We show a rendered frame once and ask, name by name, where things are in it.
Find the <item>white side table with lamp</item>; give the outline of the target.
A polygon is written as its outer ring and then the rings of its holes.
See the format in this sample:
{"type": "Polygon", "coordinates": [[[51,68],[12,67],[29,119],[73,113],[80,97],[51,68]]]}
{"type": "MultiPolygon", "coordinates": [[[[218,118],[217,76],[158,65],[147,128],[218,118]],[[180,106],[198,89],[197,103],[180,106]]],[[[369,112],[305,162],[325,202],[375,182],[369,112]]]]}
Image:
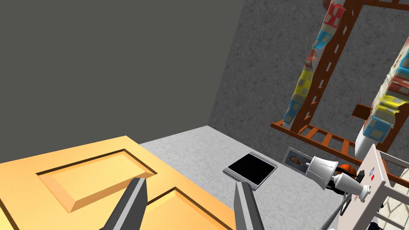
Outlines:
{"type": "Polygon", "coordinates": [[[323,189],[330,180],[347,195],[340,206],[324,222],[320,230],[367,230],[373,218],[405,230],[405,227],[378,212],[387,197],[409,205],[409,195],[391,187],[392,176],[387,174],[383,161],[409,168],[409,163],[381,152],[373,145],[368,151],[356,179],[342,173],[334,176],[338,162],[313,157],[308,163],[306,176],[323,189]]]}

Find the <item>black window with grey frame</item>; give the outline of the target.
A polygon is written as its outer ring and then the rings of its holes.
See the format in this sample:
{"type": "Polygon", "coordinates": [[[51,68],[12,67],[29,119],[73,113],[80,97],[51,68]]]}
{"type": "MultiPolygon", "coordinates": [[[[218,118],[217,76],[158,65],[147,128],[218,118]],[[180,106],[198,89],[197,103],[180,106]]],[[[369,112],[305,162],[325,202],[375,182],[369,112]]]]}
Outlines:
{"type": "Polygon", "coordinates": [[[223,169],[223,173],[238,182],[246,182],[253,191],[277,169],[266,157],[249,152],[223,169]]]}

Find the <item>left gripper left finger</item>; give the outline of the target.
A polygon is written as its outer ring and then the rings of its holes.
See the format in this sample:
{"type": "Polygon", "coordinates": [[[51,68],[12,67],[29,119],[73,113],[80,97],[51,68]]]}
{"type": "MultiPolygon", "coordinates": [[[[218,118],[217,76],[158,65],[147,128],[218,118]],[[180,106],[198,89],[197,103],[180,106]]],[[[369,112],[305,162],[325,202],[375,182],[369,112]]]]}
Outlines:
{"type": "Polygon", "coordinates": [[[133,178],[101,230],[140,230],[147,203],[146,179],[133,178]]]}

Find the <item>brown bed with patchwork quilt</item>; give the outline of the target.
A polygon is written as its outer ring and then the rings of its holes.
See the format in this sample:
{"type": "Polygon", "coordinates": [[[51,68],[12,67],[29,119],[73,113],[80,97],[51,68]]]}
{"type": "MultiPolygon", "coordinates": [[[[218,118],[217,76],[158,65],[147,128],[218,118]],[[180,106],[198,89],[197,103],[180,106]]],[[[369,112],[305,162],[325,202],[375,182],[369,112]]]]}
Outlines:
{"type": "Polygon", "coordinates": [[[310,155],[359,166],[356,136],[409,34],[409,0],[332,0],[324,25],[339,19],[324,46],[312,48],[290,99],[290,115],[275,130],[312,149],[310,155]]]}

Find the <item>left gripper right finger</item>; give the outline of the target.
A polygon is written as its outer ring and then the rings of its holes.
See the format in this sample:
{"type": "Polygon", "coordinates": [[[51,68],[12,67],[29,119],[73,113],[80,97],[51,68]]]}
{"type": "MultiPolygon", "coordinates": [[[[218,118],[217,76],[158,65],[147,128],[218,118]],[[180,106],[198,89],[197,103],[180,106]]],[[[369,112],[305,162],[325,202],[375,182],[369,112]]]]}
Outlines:
{"type": "Polygon", "coordinates": [[[234,216],[236,230],[264,230],[253,191],[246,182],[236,182],[234,216]]]}

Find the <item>yellow panelled door leaf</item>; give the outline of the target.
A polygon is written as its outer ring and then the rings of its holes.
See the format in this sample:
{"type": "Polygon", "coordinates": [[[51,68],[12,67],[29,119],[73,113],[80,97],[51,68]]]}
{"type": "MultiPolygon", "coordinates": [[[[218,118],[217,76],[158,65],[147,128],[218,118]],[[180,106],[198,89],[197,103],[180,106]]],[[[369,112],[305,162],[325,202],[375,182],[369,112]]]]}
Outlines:
{"type": "Polygon", "coordinates": [[[127,136],[0,164],[0,230],[102,230],[133,178],[140,230],[236,230],[234,211],[127,136]]]}

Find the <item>framed portrait picture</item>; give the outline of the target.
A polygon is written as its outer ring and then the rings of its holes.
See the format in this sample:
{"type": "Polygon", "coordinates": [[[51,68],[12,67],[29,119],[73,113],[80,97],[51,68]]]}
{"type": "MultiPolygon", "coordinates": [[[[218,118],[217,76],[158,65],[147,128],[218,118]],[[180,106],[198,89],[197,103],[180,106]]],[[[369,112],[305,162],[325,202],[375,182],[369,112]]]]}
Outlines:
{"type": "Polygon", "coordinates": [[[312,157],[295,150],[294,148],[288,147],[282,160],[282,164],[300,174],[305,175],[311,161],[312,157]]]}

